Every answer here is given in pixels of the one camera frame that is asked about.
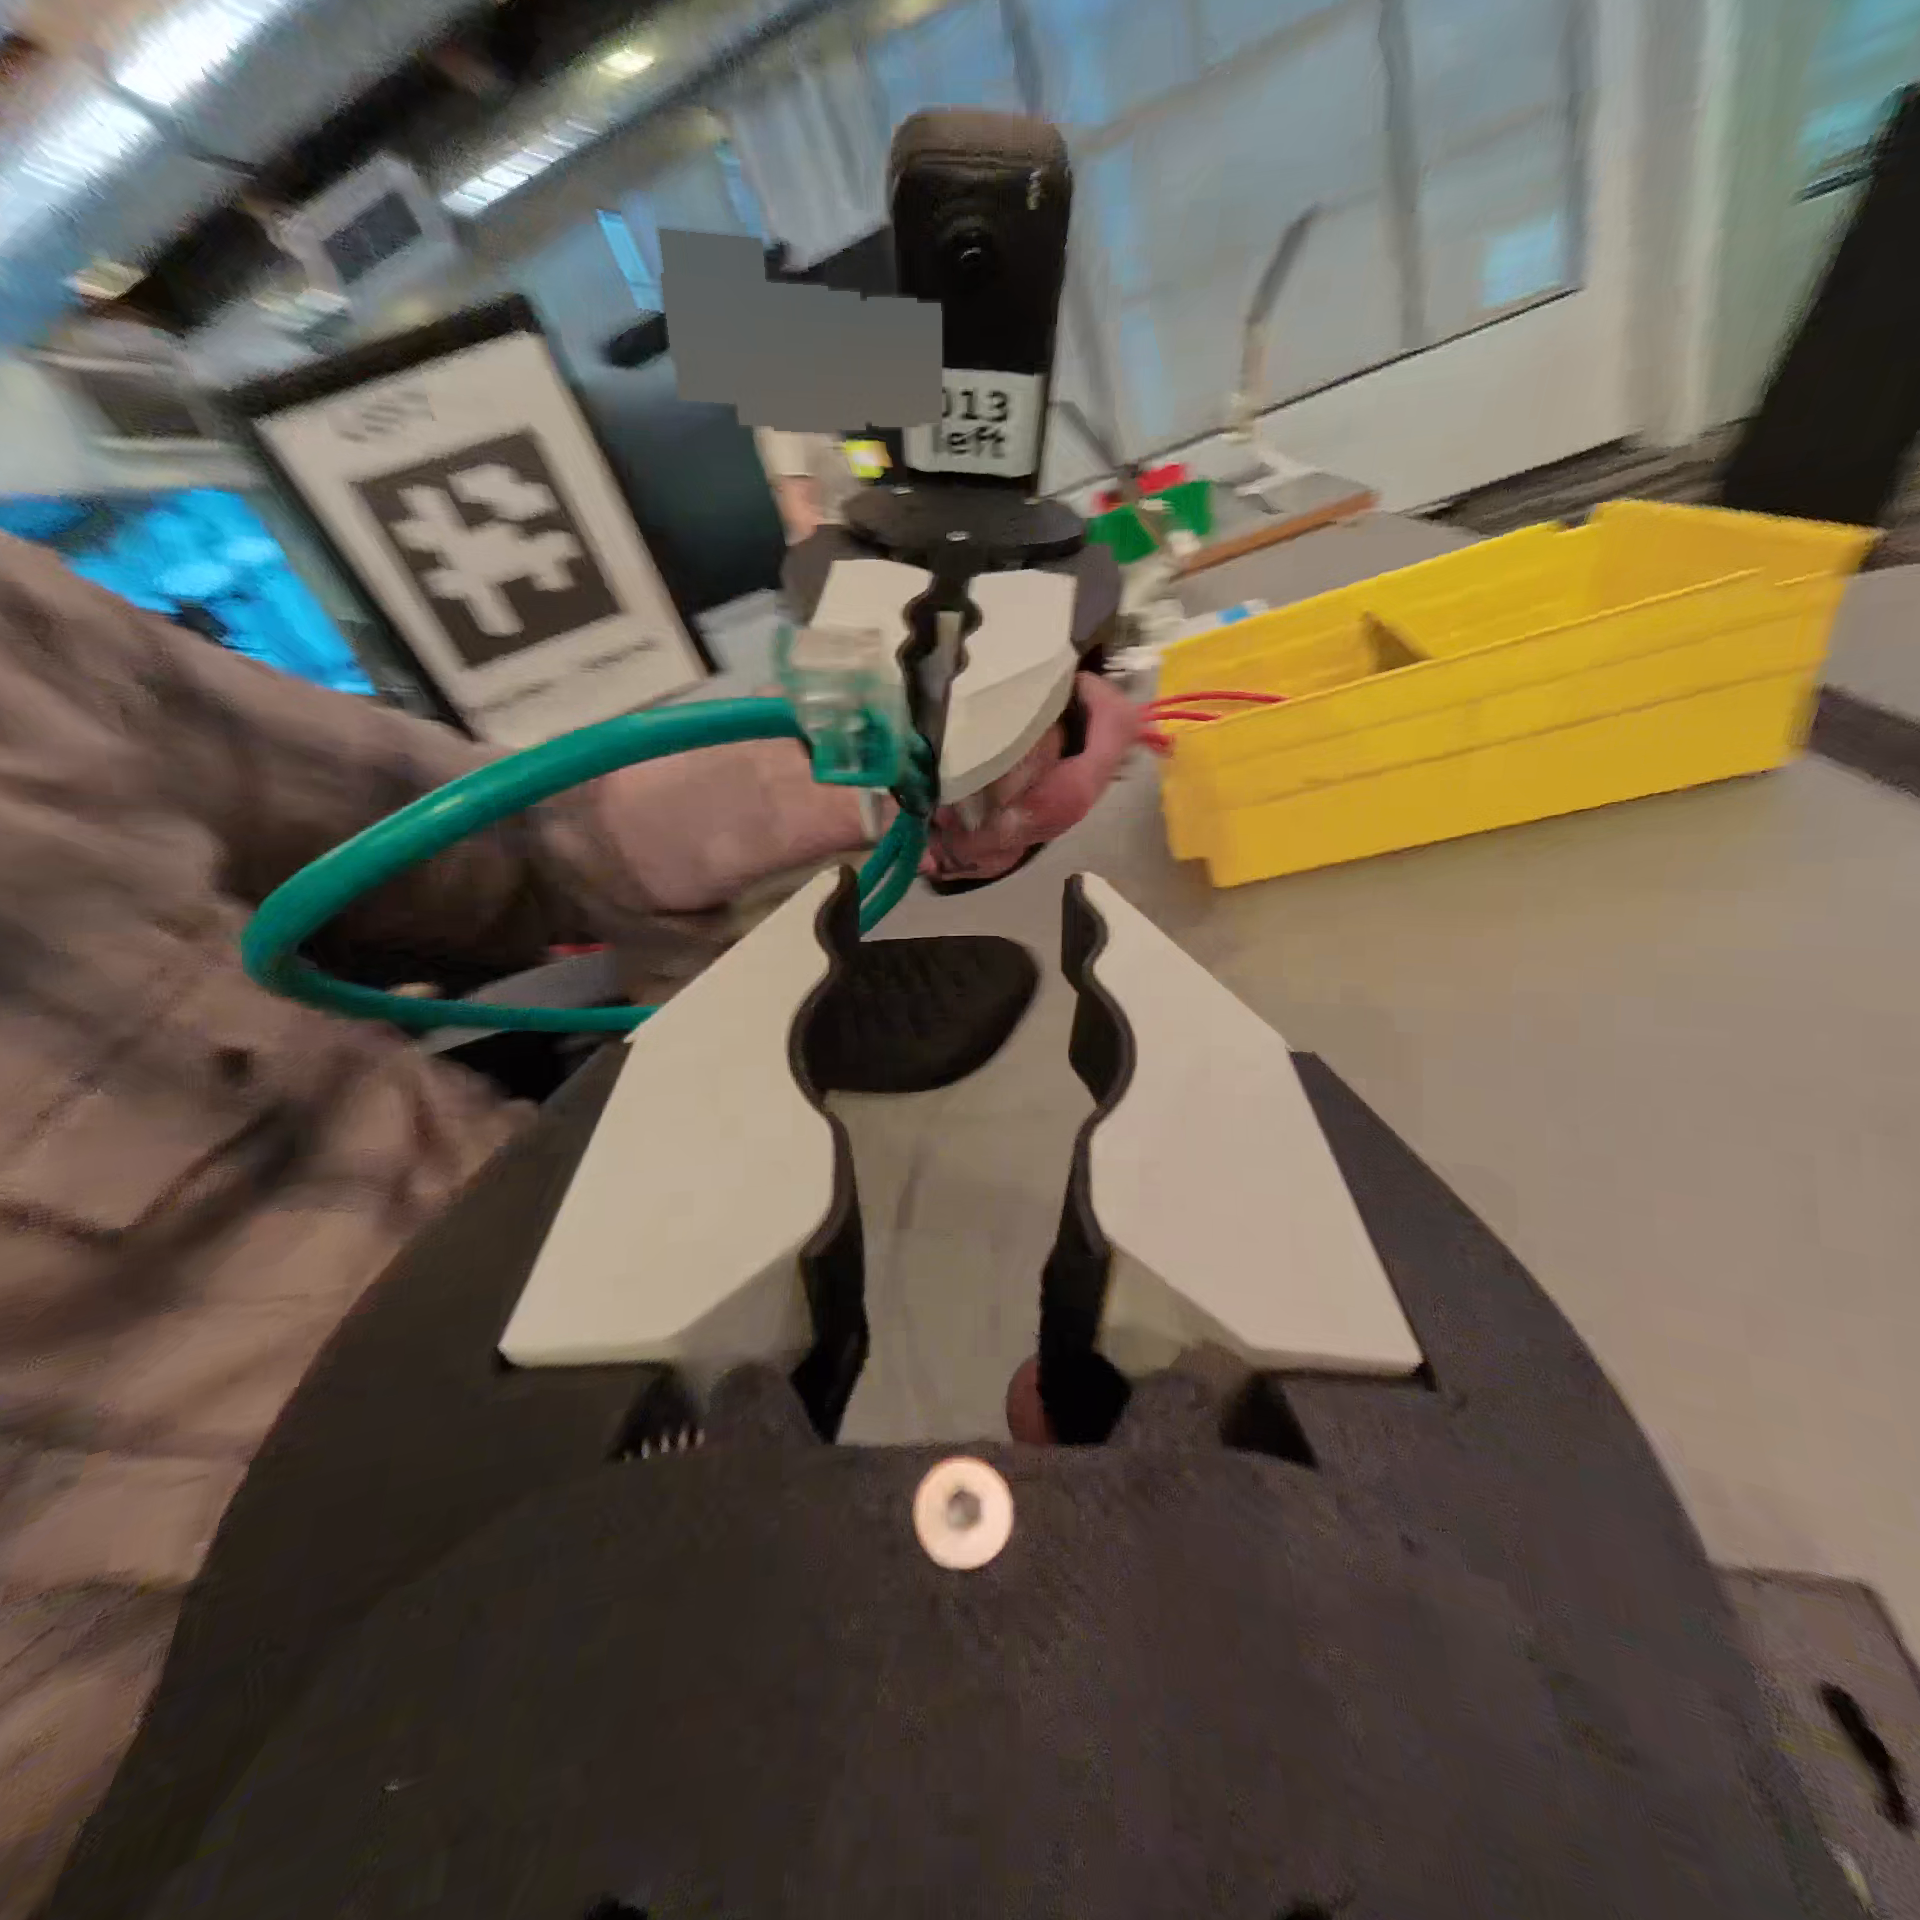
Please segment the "black white tag sign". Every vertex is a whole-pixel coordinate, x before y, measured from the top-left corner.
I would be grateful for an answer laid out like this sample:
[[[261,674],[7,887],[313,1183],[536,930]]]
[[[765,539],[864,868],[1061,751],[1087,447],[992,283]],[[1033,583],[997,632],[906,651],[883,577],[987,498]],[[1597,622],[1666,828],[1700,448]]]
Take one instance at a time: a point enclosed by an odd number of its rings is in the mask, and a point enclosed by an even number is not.
[[[714,678],[521,296],[223,401],[468,736],[514,753]]]

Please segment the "large black wall screen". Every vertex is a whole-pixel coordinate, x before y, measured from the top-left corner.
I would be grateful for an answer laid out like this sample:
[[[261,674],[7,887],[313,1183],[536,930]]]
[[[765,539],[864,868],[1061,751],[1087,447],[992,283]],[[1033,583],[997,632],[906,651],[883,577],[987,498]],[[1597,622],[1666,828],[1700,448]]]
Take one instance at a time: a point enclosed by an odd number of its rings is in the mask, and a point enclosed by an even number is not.
[[[779,588],[784,524],[753,433],[729,404],[682,395],[666,324],[589,343],[572,376],[676,606],[700,618]]]

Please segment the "white ceiling vent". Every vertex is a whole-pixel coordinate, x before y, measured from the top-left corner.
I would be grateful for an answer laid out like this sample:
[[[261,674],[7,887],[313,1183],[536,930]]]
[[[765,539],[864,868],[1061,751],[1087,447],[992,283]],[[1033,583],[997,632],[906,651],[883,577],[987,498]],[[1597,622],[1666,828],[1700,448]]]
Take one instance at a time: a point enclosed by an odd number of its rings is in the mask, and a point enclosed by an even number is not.
[[[357,298],[395,270],[452,248],[452,222],[419,170],[388,151],[276,222],[276,240],[308,282]]]

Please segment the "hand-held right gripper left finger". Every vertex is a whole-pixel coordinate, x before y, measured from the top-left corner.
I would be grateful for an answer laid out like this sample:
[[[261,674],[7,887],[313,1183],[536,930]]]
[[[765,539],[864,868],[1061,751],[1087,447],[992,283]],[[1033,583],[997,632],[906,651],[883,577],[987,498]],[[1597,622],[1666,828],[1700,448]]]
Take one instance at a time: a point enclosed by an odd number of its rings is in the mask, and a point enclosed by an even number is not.
[[[695,1394],[743,1364],[839,1438],[871,1350],[858,1178],[809,1022],[858,953],[858,878],[807,880],[635,1028],[497,1353],[640,1364]]]

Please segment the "small green bin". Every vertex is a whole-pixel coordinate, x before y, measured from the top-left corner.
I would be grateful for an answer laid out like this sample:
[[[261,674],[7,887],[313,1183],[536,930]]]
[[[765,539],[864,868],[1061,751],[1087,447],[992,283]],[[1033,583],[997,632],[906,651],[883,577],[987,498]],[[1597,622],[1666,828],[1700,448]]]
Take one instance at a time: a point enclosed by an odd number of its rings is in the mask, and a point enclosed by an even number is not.
[[[1204,476],[1138,496],[1106,487],[1091,502],[1088,544],[1106,548],[1121,568],[1153,559],[1189,560],[1211,536],[1213,483]]]

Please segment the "person's left hand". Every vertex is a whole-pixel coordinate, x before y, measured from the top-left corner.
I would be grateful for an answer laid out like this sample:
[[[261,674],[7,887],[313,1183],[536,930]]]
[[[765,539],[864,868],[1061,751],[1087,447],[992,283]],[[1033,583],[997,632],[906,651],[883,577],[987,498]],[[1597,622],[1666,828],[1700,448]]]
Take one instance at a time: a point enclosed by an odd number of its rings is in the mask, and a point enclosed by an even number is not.
[[[1129,692],[1080,673],[1063,716],[1013,771],[940,810],[924,883],[938,897],[957,897],[1020,874],[1091,817],[1144,743],[1145,716]]]

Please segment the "person's plaid shirt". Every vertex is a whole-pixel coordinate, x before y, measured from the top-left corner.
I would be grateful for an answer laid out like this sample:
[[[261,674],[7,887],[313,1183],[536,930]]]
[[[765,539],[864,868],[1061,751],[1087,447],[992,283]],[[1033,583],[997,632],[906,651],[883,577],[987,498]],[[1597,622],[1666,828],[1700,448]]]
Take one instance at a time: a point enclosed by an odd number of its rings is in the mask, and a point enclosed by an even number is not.
[[[4,537],[4,1916],[105,1796],[251,1454],[521,1111],[237,951],[489,753]]]

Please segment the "black quilted wrist rest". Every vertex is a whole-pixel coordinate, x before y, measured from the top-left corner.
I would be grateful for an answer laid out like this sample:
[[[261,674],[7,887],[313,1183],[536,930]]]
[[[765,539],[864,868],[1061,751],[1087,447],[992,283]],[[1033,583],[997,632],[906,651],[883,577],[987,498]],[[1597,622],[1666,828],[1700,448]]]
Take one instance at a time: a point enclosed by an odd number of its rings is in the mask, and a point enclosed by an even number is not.
[[[952,1088],[1002,1054],[1037,991],[1037,959],[997,935],[860,943],[807,1018],[807,1076],[823,1095]]]

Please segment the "yellow plastic bin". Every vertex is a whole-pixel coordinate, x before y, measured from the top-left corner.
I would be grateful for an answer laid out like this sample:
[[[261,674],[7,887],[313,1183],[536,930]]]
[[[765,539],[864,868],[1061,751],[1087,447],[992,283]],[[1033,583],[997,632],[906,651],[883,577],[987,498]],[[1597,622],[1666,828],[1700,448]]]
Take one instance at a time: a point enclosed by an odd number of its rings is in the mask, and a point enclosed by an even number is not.
[[[1232,890],[1775,772],[1879,539],[1619,498],[1176,641],[1169,851]],[[1369,673],[1367,610],[1429,664]]]

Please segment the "grey office desk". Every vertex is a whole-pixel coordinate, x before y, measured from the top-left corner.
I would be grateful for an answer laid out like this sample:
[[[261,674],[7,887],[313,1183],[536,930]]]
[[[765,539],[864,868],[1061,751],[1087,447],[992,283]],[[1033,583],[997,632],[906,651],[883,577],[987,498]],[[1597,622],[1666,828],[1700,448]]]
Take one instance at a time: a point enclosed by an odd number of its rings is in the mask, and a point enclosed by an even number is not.
[[[1364,516],[1379,508],[1379,491],[1344,476],[1311,472],[1257,489],[1213,486],[1209,504],[1209,529],[1178,559],[1171,574],[1176,583]]]

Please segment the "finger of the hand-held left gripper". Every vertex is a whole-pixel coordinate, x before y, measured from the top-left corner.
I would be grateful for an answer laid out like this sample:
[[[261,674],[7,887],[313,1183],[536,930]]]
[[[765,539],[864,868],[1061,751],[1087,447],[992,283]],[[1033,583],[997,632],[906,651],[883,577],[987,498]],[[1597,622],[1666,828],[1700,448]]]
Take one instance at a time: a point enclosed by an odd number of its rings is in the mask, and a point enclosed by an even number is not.
[[[876,716],[899,736],[945,742],[948,610],[924,568],[837,560],[807,618],[807,728]]]
[[[952,684],[940,804],[960,807],[1009,777],[1061,720],[1080,673],[1075,582],[1044,569],[970,583],[978,625]]]

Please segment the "person's left forearm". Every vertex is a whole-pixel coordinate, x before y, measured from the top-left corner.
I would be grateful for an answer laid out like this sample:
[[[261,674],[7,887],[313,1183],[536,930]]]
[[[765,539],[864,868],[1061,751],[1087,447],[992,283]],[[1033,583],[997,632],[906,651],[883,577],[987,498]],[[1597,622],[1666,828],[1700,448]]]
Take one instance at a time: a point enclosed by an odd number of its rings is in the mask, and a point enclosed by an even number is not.
[[[516,818],[540,945],[610,945],[876,849],[899,803],[823,784],[797,739],[649,759]]]

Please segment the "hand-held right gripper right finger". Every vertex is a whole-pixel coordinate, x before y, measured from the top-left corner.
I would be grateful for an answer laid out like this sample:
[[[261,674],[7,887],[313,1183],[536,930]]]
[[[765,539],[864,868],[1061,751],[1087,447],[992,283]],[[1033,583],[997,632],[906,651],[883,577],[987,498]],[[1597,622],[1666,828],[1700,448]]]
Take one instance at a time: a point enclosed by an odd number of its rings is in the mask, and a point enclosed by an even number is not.
[[[1106,880],[1063,890],[1069,1067],[1091,1097],[1041,1273],[1041,1407],[1106,1441],[1184,1359],[1410,1383],[1425,1350],[1283,1033]]]

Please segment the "silver air duct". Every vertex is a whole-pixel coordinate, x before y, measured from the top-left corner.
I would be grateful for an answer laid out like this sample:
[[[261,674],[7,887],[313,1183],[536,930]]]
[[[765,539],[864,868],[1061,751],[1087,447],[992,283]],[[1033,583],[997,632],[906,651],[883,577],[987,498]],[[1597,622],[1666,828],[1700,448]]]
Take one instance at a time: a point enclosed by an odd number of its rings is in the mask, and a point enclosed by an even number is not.
[[[487,6],[108,6],[4,107],[4,259],[146,250],[256,182],[298,140],[452,41]],[[457,222],[489,218],[613,132],[707,83],[786,6],[530,6],[587,16],[553,78],[507,83],[425,176]]]

